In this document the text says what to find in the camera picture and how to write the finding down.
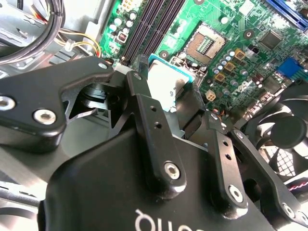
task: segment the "blue port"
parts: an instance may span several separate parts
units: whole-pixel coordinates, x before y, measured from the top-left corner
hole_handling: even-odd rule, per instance
[[[290,23],[295,25],[302,31],[308,28],[308,21],[304,19],[299,13],[292,10],[287,4],[281,0],[265,0],[269,5],[274,7],[276,11],[286,18]]]

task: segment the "capacitor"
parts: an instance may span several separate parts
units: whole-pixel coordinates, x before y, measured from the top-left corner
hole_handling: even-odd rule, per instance
[[[214,73],[215,75],[217,75],[217,74],[219,74],[219,70],[216,69],[216,68],[214,68],[214,69],[213,69],[213,73]]]
[[[224,59],[221,59],[221,60],[220,60],[220,63],[221,63],[222,65],[224,65],[224,66],[225,66],[225,65],[227,64],[227,61],[226,61],[226,60],[224,60]]]
[[[122,19],[120,18],[115,18],[115,25],[120,26],[122,24]]]
[[[130,20],[128,20],[128,21],[126,22],[126,26],[127,26],[128,28],[132,27],[132,26],[133,26],[133,22],[130,21]]]
[[[230,83],[231,83],[232,86],[234,86],[234,87],[236,87],[236,88],[239,86],[239,83],[236,82],[236,80],[234,80],[234,79],[231,80]]]
[[[112,32],[115,32],[116,29],[117,29],[117,27],[116,27],[115,24],[112,23],[112,24],[110,24],[109,29],[110,29]]]
[[[223,90],[222,90],[222,93],[223,93],[224,95],[230,95],[230,91],[229,91],[227,88],[223,89]]]
[[[221,71],[223,69],[223,66],[222,65],[217,65],[217,69]]]
[[[137,14],[136,14],[135,12],[131,12],[131,13],[129,14],[130,20],[135,20],[136,17],[137,17]]]
[[[227,54],[224,56],[224,59],[227,60],[227,61],[230,61],[231,60],[231,57],[228,56]]]
[[[243,76],[248,76],[248,71],[246,71],[245,69],[241,70],[240,73]]]
[[[128,28],[126,28],[126,27],[123,28],[123,33],[124,33],[124,34],[128,34],[128,32],[129,32],[129,29],[128,29]]]
[[[222,17],[221,20],[220,20],[221,24],[227,24],[228,21],[229,21],[229,19],[227,17]]]
[[[229,53],[229,55],[230,55],[231,57],[235,56],[235,52],[232,51],[232,50],[229,50],[228,53]]]
[[[179,38],[179,37],[180,37],[180,34],[179,34],[179,33],[174,33],[173,36],[176,37],[176,38]]]
[[[184,28],[183,28],[183,27],[181,27],[181,26],[179,26],[179,27],[178,27],[178,29],[177,29],[177,32],[180,34],[180,33],[182,33],[182,32],[183,32],[183,30],[184,30]]]
[[[256,78],[256,77],[253,77],[251,79],[256,85],[259,85],[260,84],[260,81]]]

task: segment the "screw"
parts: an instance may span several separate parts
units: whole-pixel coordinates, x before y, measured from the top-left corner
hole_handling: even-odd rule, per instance
[[[244,138],[243,135],[242,135],[239,131],[236,131],[235,134],[236,134],[239,138],[241,138],[241,139]]]
[[[243,195],[241,193],[241,191],[236,188],[234,185],[230,185],[229,186],[229,192],[231,194],[231,196],[238,202],[241,203],[243,202],[244,198]]]
[[[0,96],[0,111],[8,111],[15,108],[15,101],[7,96]]]
[[[286,203],[283,203],[282,205],[288,216],[291,218],[295,218],[295,213],[293,212],[293,210]]]
[[[180,178],[179,168],[171,162],[165,163],[165,172],[174,180]]]
[[[215,115],[214,113],[211,113],[211,116],[212,116],[215,120],[218,120],[217,115]]]
[[[303,212],[301,212],[301,211],[299,211],[298,213],[300,214],[300,217],[302,218],[302,221],[303,221],[306,225],[308,225],[308,218],[307,218],[307,216],[306,216]]]
[[[141,76],[138,73],[134,73],[134,77],[136,77],[139,80],[142,80]]]
[[[107,68],[108,68],[107,65],[102,64],[102,63],[99,63],[98,66],[99,66],[100,68],[102,68],[102,69],[107,69]]]
[[[56,114],[47,109],[39,109],[33,114],[33,118],[40,124],[50,125],[56,121]]]

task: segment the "ram slot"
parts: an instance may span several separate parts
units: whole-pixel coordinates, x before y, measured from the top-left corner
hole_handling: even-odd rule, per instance
[[[302,31],[308,28],[308,22],[297,12],[293,11],[287,4],[281,0],[265,0],[271,5],[281,16],[287,19],[290,23],[295,25]]]
[[[133,35],[126,44],[126,48],[122,55],[122,64],[129,65],[136,56],[164,1],[165,0],[148,1]]]
[[[185,0],[175,0],[169,3],[164,10],[163,15],[160,17],[160,22],[157,24],[154,33],[151,35],[151,39],[143,48],[142,54],[150,56],[151,53],[156,51],[184,3]]]

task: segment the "cpu fan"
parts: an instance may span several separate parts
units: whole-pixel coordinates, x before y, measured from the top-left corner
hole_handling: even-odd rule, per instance
[[[301,80],[290,85],[241,130],[258,150],[261,147],[275,150],[272,155],[268,155],[269,165],[280,174],[282,180],[287,180],[282,176],[282,168],[278,165],[283,157],[293,159],[292,171],[295,175],[307,170],[308,83]]]

